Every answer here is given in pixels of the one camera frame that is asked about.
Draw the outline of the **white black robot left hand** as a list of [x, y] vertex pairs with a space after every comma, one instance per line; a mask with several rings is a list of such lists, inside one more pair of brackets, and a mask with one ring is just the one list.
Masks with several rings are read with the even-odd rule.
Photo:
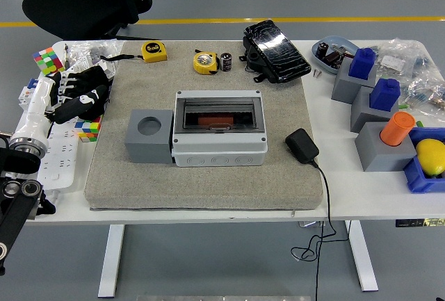
[[102, 68], [83, 72], [57, 72], [38, 80], [28, 103], [25, 121], [13, 134], [13, 142], [45, 142], [53, 123], [74, 117], [97, 117], [104, 112], [110, 83]]

